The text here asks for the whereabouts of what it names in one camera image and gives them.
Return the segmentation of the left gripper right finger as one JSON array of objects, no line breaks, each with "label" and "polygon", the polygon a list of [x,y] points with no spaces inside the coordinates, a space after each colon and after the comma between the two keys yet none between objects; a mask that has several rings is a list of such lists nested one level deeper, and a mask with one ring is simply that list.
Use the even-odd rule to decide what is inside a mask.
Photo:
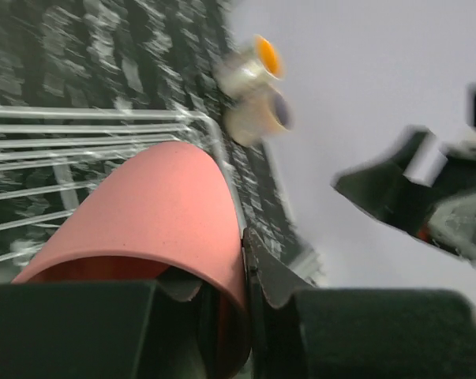
[{"label": "left gripper right finger", "polygon": [[313,287],[242,238],[255,378],[476,378],[476,307],[439,289]]}]

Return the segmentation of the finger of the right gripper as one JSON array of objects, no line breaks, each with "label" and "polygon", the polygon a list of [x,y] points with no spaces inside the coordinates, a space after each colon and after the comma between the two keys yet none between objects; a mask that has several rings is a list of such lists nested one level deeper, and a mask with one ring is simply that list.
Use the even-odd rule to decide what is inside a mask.
[{"label": "finger of the right gripper", "polygon": [[435,171],[429,184],[414,182],[406,170],[432,136],[425,127],[408,128],[399,143],[381,157],[338,172],[332,187],[371,218],[412,237],[430,237],[428,215],[435,202],[448,194],[444,166]]}]

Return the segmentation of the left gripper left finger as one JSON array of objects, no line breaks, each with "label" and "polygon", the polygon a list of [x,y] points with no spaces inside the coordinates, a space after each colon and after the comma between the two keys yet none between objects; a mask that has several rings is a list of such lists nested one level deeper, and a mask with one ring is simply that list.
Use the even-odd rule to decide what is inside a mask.
[{"label": "left gripper left finger", "polygon": [[0,284],[0,378],[202,378],[203,283],[156,280]]}]

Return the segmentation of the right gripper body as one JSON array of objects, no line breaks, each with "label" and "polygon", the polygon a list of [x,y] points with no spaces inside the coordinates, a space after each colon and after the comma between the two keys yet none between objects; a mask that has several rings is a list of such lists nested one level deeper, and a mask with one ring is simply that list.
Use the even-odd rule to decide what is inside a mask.
[{"label": "right gripper body", "polygon": [[476,267],[476,83],[468,89],[469,128],[441,145],[446,159],[403,217],[409,236]]}]

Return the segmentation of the matte pink cup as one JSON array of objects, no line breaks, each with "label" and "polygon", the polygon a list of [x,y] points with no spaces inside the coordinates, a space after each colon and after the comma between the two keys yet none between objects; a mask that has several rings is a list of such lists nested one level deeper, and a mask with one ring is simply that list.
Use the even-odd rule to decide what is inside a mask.
[{"label": "matte pink cup", "polygon": [[153,279],[169,268],[218,290],[217,375],[233,377],[250,349],[241,230],[217,163],[181,141],[113,170],[15,282]]}]

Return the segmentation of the iridescent pink mug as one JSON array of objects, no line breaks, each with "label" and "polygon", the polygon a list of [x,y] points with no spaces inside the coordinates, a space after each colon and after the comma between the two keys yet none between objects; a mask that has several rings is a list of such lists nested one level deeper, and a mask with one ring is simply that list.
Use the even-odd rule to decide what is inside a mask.
[{"label": "iridescent pink mug", "polygon": [[223,125],[235,143],[250,147],[264,137],[291,130],[293,121],[284,95],[278,89],[266,86],[244,96],[227,110]]}]

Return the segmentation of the white patterned mug orange inside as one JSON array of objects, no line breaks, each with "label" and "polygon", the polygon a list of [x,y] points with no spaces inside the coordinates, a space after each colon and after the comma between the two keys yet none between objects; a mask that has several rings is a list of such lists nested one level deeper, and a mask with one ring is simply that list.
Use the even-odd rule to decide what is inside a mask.
[{"label": "white patterned mug orange inside", "polygon": [[285,75],[282,57],[261,35],[227,54],[215,66],[214,78],[222,93],[239,99],[251,91],[281,80]]}]

